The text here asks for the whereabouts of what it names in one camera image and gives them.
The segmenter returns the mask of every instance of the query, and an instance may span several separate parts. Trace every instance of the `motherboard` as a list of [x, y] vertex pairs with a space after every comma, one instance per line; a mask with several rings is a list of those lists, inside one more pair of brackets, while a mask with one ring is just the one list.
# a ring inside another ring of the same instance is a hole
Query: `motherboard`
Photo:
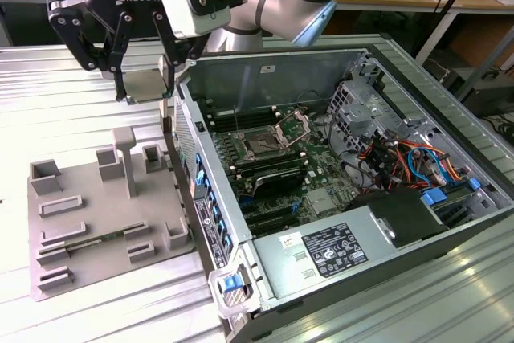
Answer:
[[[241, 211], [257, 237], [338, 214], [358, 194], [328, 146], [326, 128], [308, 113], [284, 107], [254, 117], [234, 115], [211, 130]], [[249, 127], [262, 122], [275, 123]], [[229, 126], [230, 131], [218, 129]]]

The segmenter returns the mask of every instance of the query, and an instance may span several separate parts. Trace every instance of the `power supply label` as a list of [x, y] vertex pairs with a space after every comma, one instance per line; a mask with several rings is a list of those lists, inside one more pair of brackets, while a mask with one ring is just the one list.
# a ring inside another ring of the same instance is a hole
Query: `power supply label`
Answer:
[[368, 261], [346, 223], [302, 237], [320, 275], [330, 277]]

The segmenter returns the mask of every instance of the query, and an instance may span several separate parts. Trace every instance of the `metal table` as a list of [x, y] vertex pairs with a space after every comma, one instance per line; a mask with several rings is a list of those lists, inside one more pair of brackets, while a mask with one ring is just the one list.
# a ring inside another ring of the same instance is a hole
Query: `metal table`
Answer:
[[[379, 48], [514, 179], [510, 148], [393, 41], [380, 35], [321, 39], [318, 44], [371, 43]], [[276, 39], [267, 45], [287, 46]], [[127, 71], [155, 67], [159, 42], [133, 43]], [[395, 93], [407, 115], [417, 107]], [[0, 50], [0, 337], [2, 341], [224, 341], [198, 254], [145, 267], [40, 303], [28, 297], [29, 161], [53, 157], [59, 167], [95, 161], [109, 130], [131, 125], [142, 145], [164, 146], [158, 103], [113, 101], [114, 86], [79, 69], [65, 47]], [[514, 218], [434, 262], [280, 329], [263, 341], [512, 341]]]

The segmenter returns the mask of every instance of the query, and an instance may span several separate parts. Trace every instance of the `silver robot arm segment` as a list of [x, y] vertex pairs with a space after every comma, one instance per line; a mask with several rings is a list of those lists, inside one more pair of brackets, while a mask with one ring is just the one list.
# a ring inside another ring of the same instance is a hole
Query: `silver robot arm segment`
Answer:
[[333, 0], [247, 0], [230, 10], [230, 23], [214, 31], [207, 50], [248, 51], [262, 47], [262, 30], [301, 47], [312, 45], [328, 24]]

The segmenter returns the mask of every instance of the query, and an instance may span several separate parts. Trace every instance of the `sticker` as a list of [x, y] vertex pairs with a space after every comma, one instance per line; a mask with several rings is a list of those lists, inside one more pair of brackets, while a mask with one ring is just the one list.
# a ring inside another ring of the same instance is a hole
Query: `sticker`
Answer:
[[227, 262], [226, 254], [221, 243], [219, 242], [216, 223], [210, 219], [209, 210], [205, 200], [195, 200], [194, 206], [196, 207], [198, 218], [202, 224], [202, 231], [205, 236], [207, 246], [210, 249], [212, 259], [216, 264], [216, 268], [225, 267]]
[[320, 275], [330, 277], [368, 261], [346, 223], [302, 237]]
[[284, 249], [289, 248], [302, 242], [302, 234], [300, 232], [290, 233], [289, 235], [280, 236], [279, 240]]
[[272, 65], [272, 66], [262, 66], [260, 68], [260, 73], [261, 74], [269, 74], [270, 72], [275, 72], [275, 65]]

